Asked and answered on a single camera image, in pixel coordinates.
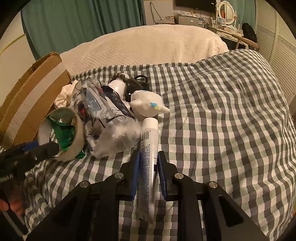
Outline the left hand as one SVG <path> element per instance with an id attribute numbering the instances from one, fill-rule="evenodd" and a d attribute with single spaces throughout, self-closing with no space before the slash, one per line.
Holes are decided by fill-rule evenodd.
<path id="1" fill-rule="evenodd" d="M 23 214 L 23 205 L 21 197 L 11 197 L 8 202 L 1 199 L 1 211 L 8 211 L 11 209 L 16 215 Z"/>

